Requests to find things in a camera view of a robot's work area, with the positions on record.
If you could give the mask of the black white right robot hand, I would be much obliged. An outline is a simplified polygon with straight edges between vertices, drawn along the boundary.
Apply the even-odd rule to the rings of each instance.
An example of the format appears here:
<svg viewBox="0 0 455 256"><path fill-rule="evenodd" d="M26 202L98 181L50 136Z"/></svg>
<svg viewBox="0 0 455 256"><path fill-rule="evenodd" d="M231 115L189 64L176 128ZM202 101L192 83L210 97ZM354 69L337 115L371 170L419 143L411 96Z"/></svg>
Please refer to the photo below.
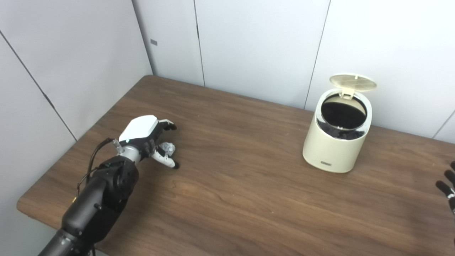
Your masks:
<svg viewBox="0 0 455 256"><path fill-rule="evenodd" d="M452 186L447 185L443 181L436 181L435 186L445 195L445 197L448 199L448 204L449 208L452 212L453 215L455 215L455 161L452 161L450 163L450 170L445 170L444 176L447 178L447 180L452 183Z"/></svg>

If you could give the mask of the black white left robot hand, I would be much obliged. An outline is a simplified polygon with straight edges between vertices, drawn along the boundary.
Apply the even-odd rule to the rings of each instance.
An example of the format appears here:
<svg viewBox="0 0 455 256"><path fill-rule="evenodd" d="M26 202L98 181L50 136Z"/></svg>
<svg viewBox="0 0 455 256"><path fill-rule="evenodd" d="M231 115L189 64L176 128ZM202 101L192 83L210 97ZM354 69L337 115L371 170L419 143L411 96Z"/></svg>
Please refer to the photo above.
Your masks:
<svg viewBox="0 0 455 256"><path fill-rule="evenodd" d="M180 165L172 155L176 147L172 143L157 141L163 131L176 130L175 123L168 119L158 120L154 115L145 115L133 119L119 136L120 156L138 165L143 159L152 158L157 162L177 170Z"/></svg>

